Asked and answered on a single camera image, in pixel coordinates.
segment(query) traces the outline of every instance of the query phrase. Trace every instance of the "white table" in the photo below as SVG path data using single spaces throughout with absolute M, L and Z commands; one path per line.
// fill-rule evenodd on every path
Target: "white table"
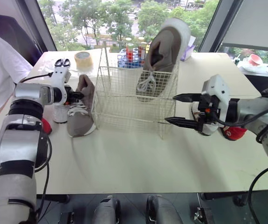
M 90 52 L 97 68 L 100 50 Z M 63 56 L 71 60 L 73 68 L 75 53 L 46 52 L 29 76 L 42 74 L 48 60 Z M 93 81 L 96 71 L 89 73 Z M 200 92 L 203 82 L 215 74 L 223 76 L 232 97 L 259 96 L 222 53 L 194 53 L 180 62 L 178 93 Z M 75 88 L 77 79 L 71 78 L 69 84 Z M 176 115 L 190 118 L 189 106 L 178 102 Z M 8 108 L 9 103 L 0 114 L 0 126 Z M 45 107 L 44 117 L 53 128 L 48 194 L 240 191 L 247 190 L 254 177 L 268 166 L 262 146 L 250 132 L 235 142 L 219 132 L 205 137 L 176 126 L 164 140 L 154 133 L 102 129 L 71 139 L 66 124 L 52 121 L 50 106 Z M 45 177 L 45 170 L 36 174 L 38 193 L 42 193 Z M 255 188 L 268 189 L 268 174 Z

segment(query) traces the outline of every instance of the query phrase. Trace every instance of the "shoe lace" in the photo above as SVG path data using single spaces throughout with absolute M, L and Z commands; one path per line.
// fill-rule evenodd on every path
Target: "shoe lace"
M 68 115 L 73 116 L 76 112 L 80 112 L 82 115 L 88 114 L 87 107 L 82 101 L 73 103 L 69 108 Z
M 150 88 L 152 90 L 152 92 L 154 92 L 156 90 L 156 87 L 157 87 L 156 79 L 152 73 L 153 72 L 150 71 L 147 79 L 138 83 L 137 90 L 139 92 L 146 92 L 148 88 Z

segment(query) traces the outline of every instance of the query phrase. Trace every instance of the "white wire basket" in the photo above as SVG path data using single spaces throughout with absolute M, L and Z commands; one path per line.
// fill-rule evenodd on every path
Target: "white wire basket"
M 126 44 L 103 41 L 92 109 L 96 126 L 156 132 L 163 138 L 171 127 L 165 118 L 175 115 L 172 97 L 176 95 L 178 64 L 172 72 L 150 72 L 143 70 L 144 58 L 140 58 L 134 63 L 123 61 L 134 68 L 121 67 L 118 53 L 110 52 L 113 43 Z

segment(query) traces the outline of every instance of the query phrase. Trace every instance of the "red object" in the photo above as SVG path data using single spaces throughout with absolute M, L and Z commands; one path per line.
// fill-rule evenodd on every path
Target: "red object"
M 235 141 L 235 140 L 240 139 L 242 136 L 244 136 L 246 131 L 247 130 L 245 128 L 241 128 L 241 127 L 225 126 L 222 128 L 223 136 L 230 141 Z
M 258 65 L 263 64 L 262 59 L 258 55 L 254 55 L 254 54 L 250 55 L 248 62 L 253 66 L 258 66 Z
M 46 134 L 51 134 L 52 132 L 52 128 L 51 128 L 51 125 L 49 124 L 49 122 L 47 122 L 46 119 L 41 119 L 42 121 L 42 129 L 43 131 L 46 133 Z
M 128 62 L 133 61 L 133 50 L 130 50 L 128 47 L 126 47 L 126 58 L 128 59 Z

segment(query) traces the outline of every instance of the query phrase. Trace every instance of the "floor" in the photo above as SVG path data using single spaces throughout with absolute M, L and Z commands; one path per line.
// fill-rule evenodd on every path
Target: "floor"
M 149 194 L 115 194 L 121 203 L 120 224 L 145 223 L 146 199 Z M 194 213 L 199 203 L 202 207 L 210 207 L 215 224 L 254 224 L 248 206 L 238 207 L 232 196 L 204 201 L 197 193 L 161 194 L 169 199 L 177 209 L 184 224 L 193 224 Z M 60 204 L 52 202 L 45 217 L 39 224 L 57 224 L 65 212 L 74 212 L 75 224 L 90 224 L 93 213 L 99 202 L 107 195 L 70 195 L 70 202 Z M 253 193 L 253 207 L 261 224 L 268 224 L 268 191 Z

